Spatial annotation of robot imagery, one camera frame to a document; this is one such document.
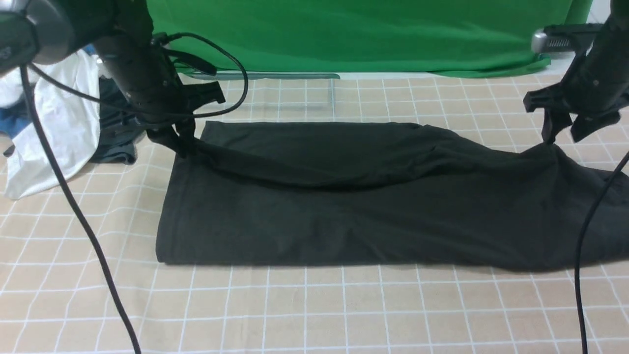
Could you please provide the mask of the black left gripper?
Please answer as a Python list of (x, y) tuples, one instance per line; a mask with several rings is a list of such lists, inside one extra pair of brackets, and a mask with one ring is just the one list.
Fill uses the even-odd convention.
[(190, 116), (206, 104), (225, 103), (220, 83), (184, 85), (157, 42), (136, 43), (128, 34), (115, 34), (93, 47), (128, 102), (142, 111), (140, 121), (157, 128), (146, 131), (149, 140), (182, 158), (196, 154), (196, 120)]

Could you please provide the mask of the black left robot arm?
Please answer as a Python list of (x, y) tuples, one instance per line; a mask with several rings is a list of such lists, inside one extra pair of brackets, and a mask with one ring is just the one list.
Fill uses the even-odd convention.
[(124, 109), (130, 116), (119, 115), (104, 132), (143, 130), (181, 157), (198, 152), (193, 112), (224, 103), (225, 97), (217, 82), (185, 87), (172, 58), (213, 75), (217, 70), (194, 55), (167, 49), (177, 35), (153, 33), (144, 0), (3, 0), (0, 8), (2, 74), (25, 63), (57, 63), (92, 45), (130, 103)]

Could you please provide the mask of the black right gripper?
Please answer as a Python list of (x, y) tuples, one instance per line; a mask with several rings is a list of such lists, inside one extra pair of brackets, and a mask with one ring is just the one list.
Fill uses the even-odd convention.
[[(602, 25), (591, 47), (575, 53), (560, 83), (526, 94), (527, 112), (544, 108), (542, 140), (554, 144), (571, 127), (575, 143), (620, 121), (628, 105), (628, 29)], [(570, 112), (581, 114), (572, 123)]]

